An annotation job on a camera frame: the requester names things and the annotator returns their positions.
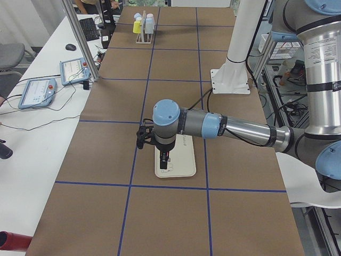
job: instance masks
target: person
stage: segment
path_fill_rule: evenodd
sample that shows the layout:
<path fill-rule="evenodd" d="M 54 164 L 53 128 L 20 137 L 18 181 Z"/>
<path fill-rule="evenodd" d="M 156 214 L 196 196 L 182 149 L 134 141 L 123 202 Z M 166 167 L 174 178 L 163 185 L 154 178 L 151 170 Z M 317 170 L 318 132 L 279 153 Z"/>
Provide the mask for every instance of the person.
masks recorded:
<path fill-rule="evenodd" d="M 98 14 L 96 3 L 98 0 L 75 0 L 81 14 Z"/>
<path fill-rule="evenodd" d="M 112 15 L 121 15 L 119 3 L 116 0 L 111 0 Z"/>
<path fill-rule="evenodd" d="M 0 95 L 0 107 L 1 107 L 1 105 L 2 105 L 2 103 L 4 103 L 5 102 L 5 98 L 3 98 L 1 95 Z"/>

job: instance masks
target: white desk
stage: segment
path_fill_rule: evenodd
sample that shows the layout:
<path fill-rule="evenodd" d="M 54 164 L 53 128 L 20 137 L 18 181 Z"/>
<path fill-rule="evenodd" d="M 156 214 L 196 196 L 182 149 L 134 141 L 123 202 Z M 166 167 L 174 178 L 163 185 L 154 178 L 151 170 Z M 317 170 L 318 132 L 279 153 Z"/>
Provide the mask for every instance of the white desk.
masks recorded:
<path fill-rule="evenodd" d="M 79 18 L 95 17 L 80 15 Z M 65 45 L 71 43 L 77 50 L 67 51 Z M 102 47 L 100 39 L 88 42 L 93 56 Z M 25 72 L 22 79 L 60 74 L 59 62 L 82 57 L 77 41 L 65 17 L 37 58 Z M 60 78 L 56 78 L 58 89 L 63 88 Z M 21 94 L 25 82 L 14 88 L 11 95 Z M 52 120 L 74 117 L 81 113 L 89 95 L 80 84 L 75 85 L 76 93 L 60 111 L 49 109 L 22 110 L 0 115 L 3 124 L 30 129 Z M 59 109 L 71 96 L 74 88 L 65 87 L 55 95 L 53 109 Z M 18 106 L 20 97 L 11 98 L 13 107 Z M 13 111 L 5 102 L 0 114 Z M 0 126 L 0 139 L 13 150 L 9 159 L 0 159 L 0 230 L 32 236 L 58 174 L 70 140 L 79 118 L 68 119 L 33 131 L 18 131 Z M 0 251 L 0 256 L 24 255 L 24 253 Z"/>

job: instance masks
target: keyboard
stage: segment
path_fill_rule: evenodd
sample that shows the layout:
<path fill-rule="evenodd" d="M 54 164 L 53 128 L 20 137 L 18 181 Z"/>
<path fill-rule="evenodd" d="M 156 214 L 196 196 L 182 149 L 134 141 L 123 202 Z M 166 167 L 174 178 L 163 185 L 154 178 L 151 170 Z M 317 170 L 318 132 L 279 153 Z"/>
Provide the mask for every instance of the keyboard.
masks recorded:
<path fill-rule="evenodd" d="M 92 18 L 79 20 L 79 23 L 83 30 L 85 39 L 87 41 L 96 40 L 100 38 L 97 33 L 95 22 Z"/>

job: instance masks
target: blue grid line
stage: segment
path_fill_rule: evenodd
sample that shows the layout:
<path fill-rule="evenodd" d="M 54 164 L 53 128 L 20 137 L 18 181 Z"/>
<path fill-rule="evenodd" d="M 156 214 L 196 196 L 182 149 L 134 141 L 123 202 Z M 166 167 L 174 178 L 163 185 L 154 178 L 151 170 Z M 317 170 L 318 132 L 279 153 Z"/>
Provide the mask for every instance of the blue grid line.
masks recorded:
<path fill-rule="evenodd" d="M 123 50 L 151 50 L 151 48 L 133 48 L 133 47 L 108 47 L 108 49 L 123 49 Z M 154 50 L 161 51 L 197 51 L 198 49 L 171 49 L 171 48 L 156 48 Z M 212 49 L 200 49 L 206 52 L 227 52 L 227 50 L 212 50 Z"/>
<path fill-rule="evenodd" d="M 67 185 L 87 185 L 87 186 L 109 186 L 109 187 L 134 187 L 134 188 L 159 188 L 159 189 L 185 189 L 185 190 L 209 190 L 209 191 L 232 191 L 232 192 L 256 192 L 256 193 L 286 193 L 286 190 L 276 189 L 244 189 L 244 188 L 205 188 L 205 187 L 182 187 L 182 186 L 161 186 L 161 185 L 138 185 L 138 184 L 118 184 L 118 183 L 97 183 L 56 180 L 55 183 Z"/>
<path fill-rule="evenodd" d="M 132 23 L 120 23 L 118 22 L 117 25 L 128 25 L 132 26 Z M 233 28 L 234 26 L 225 26 L 225 25 L 180 25 L 180 24 L 164 24 L 158 25 L 159 27 L 221 27 L 221 28 Z"/>
<path fill-rule="evenodd" d="M 109 49 L 128 49 L 128 50 L 151 50 L 151 48 L 129 48 L 129 47 L 108 47 Z M 168 48 L 156 48 L 157 51 L 197 51 L 198 49 L 168 49 Z"/>
<path fill-rule="evenodd" d="M 109 187 L 129 187 L 128 184 L 114 184 L 114 183 L 96 183 L 96 182 L 77 182 L 77 181 L 61 181 L 56 180 L 55 183 L 58 184 L 68 184 L 68 185 L 88 185 L 88 186 L 109 186 Z"/>
<path fill-rule="evenodd" d="M 111 120 L 86 120 L 81 119 L 80 122 L 88 123 L 116 123 L 116 124 L 139 124 L 140 122 L 130 122 L 130 121 L 111 121 Z"/>
<path fill-rule="evenodd" d="M 237 192 L 262 192 L 262 193 L 286 193 L 286 190 L 276 189 L 242 189 L 242 188 L 210 188 L 211 191 L 237 191 Z"/>
<path fill-rule="evenodd" d="M 146 100 L 146 98 L 147 98 L 148 82 L 149 82 L 151 64 L 152 64 L 152 60 L 153 60 L 154 46 L 155 46 L 156 35 L 157 35 L 157 28 L 158 28 L 158 22 L 159 22 L 159 17 L 160 17 L 160 10 L 161 10 L 161 8 L 159 7 L 158 19 L 157 19 L 157 21 L 156 21 L 156 27 L 155 27 L 156 33 L 155 33 L 155 36 L 154 36 L 153 47 L 152 47 L 152 50 L 151 50 L 150 63 L 149 63 L 149 70 L 148 70 L 148 76 L 147 76 L 147 83 L 146 83 L 146 86 L 145 86 L 144 99 L 143 99 L 142 110 L 141 110 L 141 117 L 140 117 L 140 123 L 142 122 L 143 112 L 144 112 L 144 106 L 145 106 L 145 100 Z M 119 240 L 119 246 L 118 246 L 118 250 L 117 250 L 117 256 L 120 256 L 120 253 L 121 253 L 121 247 L 122 247 L 122 242 L 123 242 L 123 235 L 124 235 L 125 222 L 126 222 L 127 212 L 128 212 L 128 205 L 129 205 L 130 192 L 131 192 L 132 183 L 133 183 L 133 176 L 134 176 L 134 169 L 135 169 L 136 156 L 137 156 L 137 146 L 135 146 L 134 161 L 133 161 L 132 172 L 131 172 L 131 177 L 130 177 L 130 181 L 129 181 L 128 195 L 127 195 L 126 207 L 125 207 L 125 210 L 124 210 L 124 216 L 123 216 L 123 222 L 122 222 L 122 229 L 121 229 L 121 236 L 120 236 L 120 240 Z"/>
<path fill-rule="evenodd" d="M 178 187 L 178 186 L 153 186 L 153 185 L 132 185 L 136 188 L 161 188 L 161 189 L 185 189 L 185 190 L 206 190 L 200 187 Z"/>
<path fill-rule="evenodd" d="M 199 23 L 198 23 L 198 9 L 196 8 L 197 19 L 197 39 L 198 39 L 198 59 L 199 59 L 199 76 L 200 76 L 200 95 L 202 98 L 202 82 L 201 82 L 201 60 L 200 60 L 200 37 L 199 37 Z M 201 108 L 204 109 L 204 101 L 201 100 Z M 208 168 L 207 168 L 207 154 L 206 154 L 206 140 L 204 140 L 204 156 L 205 156 L 205 173 L 206 173 L 206 198 L 207 198 L 207 222 L 208 222 L 208 237 L 209 237 L 209 255 L 213 256 L 212 246 L 212 228 L 211 228 L 211 210 L 209 202 L 209 183 L 208 183 Z"/>
<path fill-rule="evenodd" d="M 102 77 L 103 80 L 114 80 L 114 81 L 164 81 L 164 82 L 203 82 L 210 83 L 211 81 L 206 80 L 176 80 L 176 79 L 125 79 L 125 78 L 108 78 Z"/>
<path fill-rule="evenodd" d="M 137 78 L 109 78 L 102 77 L 103 80 L 118 80 L 118 81 L 147 81 L 147 79 L 137 79 Z"/>

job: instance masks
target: robotic arm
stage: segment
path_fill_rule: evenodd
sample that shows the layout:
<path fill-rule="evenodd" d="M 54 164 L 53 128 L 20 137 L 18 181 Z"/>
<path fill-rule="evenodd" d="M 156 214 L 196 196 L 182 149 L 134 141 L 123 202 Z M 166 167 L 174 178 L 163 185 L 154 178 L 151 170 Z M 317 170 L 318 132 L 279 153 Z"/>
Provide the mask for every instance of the robotic arm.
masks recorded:
<path fill-rule="evenodd" d="M 278 128 L 188 110 L 172 100 L 162 100 L 154 107 L 154 126 L 140 126 L 137 147 L 142 149 L 144 143 L 155 145 L 160 150 L 160 167 L 166 169 L 177 133 L 205 139 L 226 136 L 255 146 L 273 147 L 323 175 L 341 179 L 341 0 L 277 0 L 273 38 L 293 40 L 293 33 L 304 44 L 308 128 Z"/>

